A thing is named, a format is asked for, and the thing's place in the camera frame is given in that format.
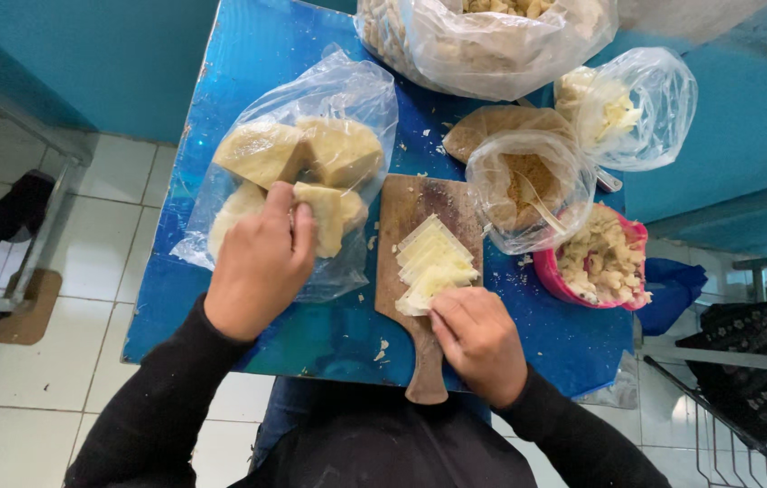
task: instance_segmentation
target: block of cheese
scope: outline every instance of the block of cheese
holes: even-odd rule
[[[341,221],[341,191],[296,183],[293,185],[293,197],[296,202],[305,202],[312,207],[318,225],[317,255],[332,258],[338,254],[344,229]]]
[[[218,261],[218,252],[224,243],[226,231],[230,230],[236,222],[244,216],[259,214],[263,210],[263,204],[267,197],[263,194],[263,188],[254,183],[242,182],[239,188],[227,197],[221,210],[215,215],[212,228],[209,230],[208,250],[212,258]]]
[[[328,188],[319,183],[308,183],[312,187]],[[335,188],[341,192],[341,224],[342,233],[347,234],[353,229],[365,224],[369,217],[369,208],[363,202],[363,198],[353,190]]]
[[[480,273],[471,266],[474,256],[432,214],[396,246],[398,276],[409,286],[396,300],[405,315],[425,315],[435,294],[449,288],[470,286]]]
[[[293,183],[311,157],[302,130],[274,122],[240,125],[227,134],[212,161],[267,190]]]
[[[384,162],[380,141],[360,122],[299,117],[296,127],[311,145],[312,170],[328,187],[354,188],[374,176]]]

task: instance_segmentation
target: pink bowl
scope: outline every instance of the pink bowl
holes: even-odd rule
[[[618,216],[618,221],[621,222],[621,227],[625,230],[625,237],[629,244],[637,244],[636,249],[643,253],[643,262],[639,264],[639,274],[641,277],[645,277],[645,243],[649,239],[649,233],[645,230],[645,226],[639,222],[628,221],[618,212],[615,212]],[[593,304],[587,300],[580,298],[579,295],[574,294],[573,290],[564,283],[561,275],[558,272],[558,260],[557,254],[563,252],[561,248],[547,249],[545,251],[538,251],[533,254],[534,270],[537,271],[537,277],[540,278],[543,286],[549,293],[555,298],[566,301],[568,303],[575,303],[577,305],[587,306],[589,308],[614,308],[621,306],[626,310],[636,310],[642,308],[646,304],[645,295],[645,279],[639,284],[639,294],[635,294],[637,300],[633,302],[625,303],[623,301],[606,301],[603,303]]]

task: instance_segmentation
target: black long-sleeve shirt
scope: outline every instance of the black long-sleeve shirt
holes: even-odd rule
[[[97,418],[68,488],[194,486],[191,452],[208,405],[253,345],[220,334],[202,303]],[[315,414],[232,487],[536,486],[519,451],[476,415],[452,402],[420,406],[375,394],[381,390],[366,387],[366,401]],[[516,402],[497,413],[541,448],[568,486],[669,486],[636,446],[531,369]]]

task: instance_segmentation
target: hand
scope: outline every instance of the hand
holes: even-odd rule
[[[433,298],[430,317],[447,361],[471,390],[496,408],[513,404],[528,366],[498,295],[480,287],[446,290]]]
[[[227,231],[203,302],[221,333],[254,340],[296,298],[314,267],[315,223],[302,203],[290,209],[293,186],[274,183],[263,212]]]

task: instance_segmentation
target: shoe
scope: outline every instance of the shoe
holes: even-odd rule
[[[9,192],[0,200],[3,207],[19,225],[17,236],[25,239],[37,233],[46,217],[46,205],[50,201],[55,178],[32,169],[19,178]]]

